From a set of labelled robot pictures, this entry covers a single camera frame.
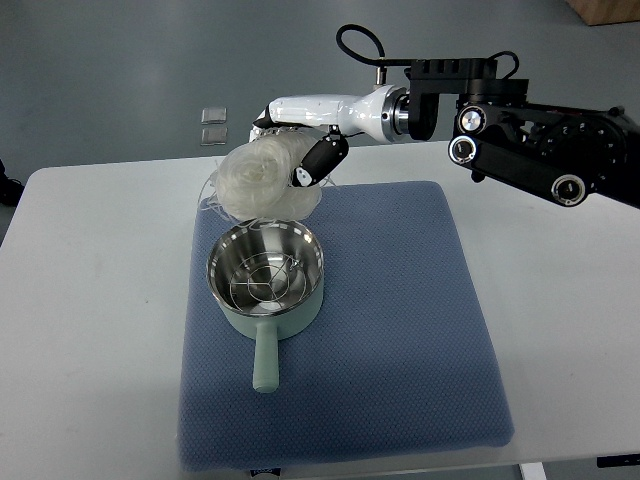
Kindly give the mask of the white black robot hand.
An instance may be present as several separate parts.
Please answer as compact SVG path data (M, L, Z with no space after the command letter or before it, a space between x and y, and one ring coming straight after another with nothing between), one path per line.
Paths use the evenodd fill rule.
M277 98L253 122L249 140L300 128L325 133L292 170L292 185L307 188L319 184L346 158L349 138L365 134L379 143L393 143L407 134L407 90L386 85L365 96Z

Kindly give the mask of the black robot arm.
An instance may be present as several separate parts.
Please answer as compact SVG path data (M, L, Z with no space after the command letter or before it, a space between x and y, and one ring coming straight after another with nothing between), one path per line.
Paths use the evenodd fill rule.
M491 178L564 207L590 194L639 205L639 126L623 107L531 103L527 80L498 77L496 55L403 65L409 91L395 106L397 131L430 139L440 95L457 95L448 156L474 182Z

